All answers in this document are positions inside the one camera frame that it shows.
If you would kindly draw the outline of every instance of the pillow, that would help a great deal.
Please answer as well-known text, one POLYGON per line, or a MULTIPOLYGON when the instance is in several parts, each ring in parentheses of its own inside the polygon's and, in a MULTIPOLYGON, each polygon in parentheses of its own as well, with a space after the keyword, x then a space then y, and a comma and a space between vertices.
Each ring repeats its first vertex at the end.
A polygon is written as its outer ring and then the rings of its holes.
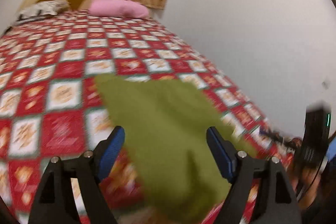
POLYGON ((16 16, 13 26, 53 17, 68 8, 69 4, 66 1, 42 1, 21 10, 16 16))
POLYGON ((131 0, 93 0, 89 13, 97 17, 141 18, 149 17, 148 9, 131 0))

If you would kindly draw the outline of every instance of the hand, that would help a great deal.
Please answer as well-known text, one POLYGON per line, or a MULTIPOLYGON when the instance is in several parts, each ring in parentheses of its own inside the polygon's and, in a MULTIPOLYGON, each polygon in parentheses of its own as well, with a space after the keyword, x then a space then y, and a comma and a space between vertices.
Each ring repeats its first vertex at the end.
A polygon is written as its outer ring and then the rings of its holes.
MULTIPOLYGON (((290 166, 287 169, 287 174, 288 174, 288 177, 289 177, 289 181, 291 182, 292 187, 293 187, 294 191, 296 192, 296 188, 297 188, 299 178, 294 174, 293 169, 294 169, 294 165, 293 165, 293 163, 291 163, 290 166)), ((308 169, 308 168, 305 168, 303 170, 303 172, 301 174, 300 181, 305 185, 305 187, 310 186, 313 179, 315 178, 315 175, 316 175, 317 171, 318 171, 318 169, 308 169)), ((320 180, 321 180, 321 175, 318 174, 316 176, 312 186, 309 188, 307 193, 305 193, 303 198, 299 201, 299 207, 302 210, 307 209, 313 203, 313 201, 315 200, 315 198, 317 196, 317 191, 318 191, 318 187, 319 187, 319 184, 320 184, 320 180)))

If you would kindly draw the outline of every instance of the silver bolt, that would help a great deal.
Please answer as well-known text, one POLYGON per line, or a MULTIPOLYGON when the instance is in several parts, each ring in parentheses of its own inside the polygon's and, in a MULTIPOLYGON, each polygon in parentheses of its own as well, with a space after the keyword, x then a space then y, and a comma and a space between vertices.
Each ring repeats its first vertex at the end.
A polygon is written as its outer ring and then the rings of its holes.
POLYGON ((275 157, 275 156, 272 157, 272 161, 273 161, 275 164, 278 164, 278 163, 280 162, 280 160, 279 160, 277 157, 275 157))
POLYGON ((240 151, 238 151, 237 155, 238 155, 238 157, 243 159, 247 156, 247 153, 243 150, 240 150, 240 151))
POLYGON ((58 160, 59 157, 52 157, 50 161, 55 164, 56 162, 58 162, 58 160))
POLYGON ((91 158, 93 156, 93 152, 91 150, 87 150, 84 152, 85 158, 91 158))

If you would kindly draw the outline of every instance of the bed sheet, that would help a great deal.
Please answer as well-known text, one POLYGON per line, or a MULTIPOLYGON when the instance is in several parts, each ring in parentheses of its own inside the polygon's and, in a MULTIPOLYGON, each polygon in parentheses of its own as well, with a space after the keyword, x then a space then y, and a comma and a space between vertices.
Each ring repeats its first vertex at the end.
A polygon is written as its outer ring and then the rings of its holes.
MULTIPOLYGON (((230 78, 155 20, 99 18, 68 11, 52 19, 13 28, 0 40, 0 195, 21 221, 28 214, 50 158, 63 159, 93 149, 113 128, 93 77, 123 75, 130 81, 180 79, 202 90, 222 113, 234 135, 251 142, 260 155, 290 155, 259 137, 267 119, 230 78)), ((149 223, 153 208, 120 210, 141 202, 136 170, 122 150, 101 184, 121 223, 149 223)), ((256 196, 251 190, 242 223, 256 196)), ((78 183, 73 193, 88 223, 78 183)), ((212 223, 221 205, 203 223, 212 223)))

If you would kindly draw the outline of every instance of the green towel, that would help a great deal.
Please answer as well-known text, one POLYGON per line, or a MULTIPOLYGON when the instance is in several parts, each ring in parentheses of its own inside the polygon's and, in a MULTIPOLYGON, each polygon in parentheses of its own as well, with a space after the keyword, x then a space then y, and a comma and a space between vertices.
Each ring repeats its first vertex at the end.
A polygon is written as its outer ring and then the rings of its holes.
POLYGON ((221 177, 206 143, 210 126, 236 149, 256 154, 231 137, 232 128, 191 83, 134 83, 106 74, 95 82, 113 124, 125 129, 125 146, 147 202, 171 220, 197 223, 228 194, 231 185, 221 177))

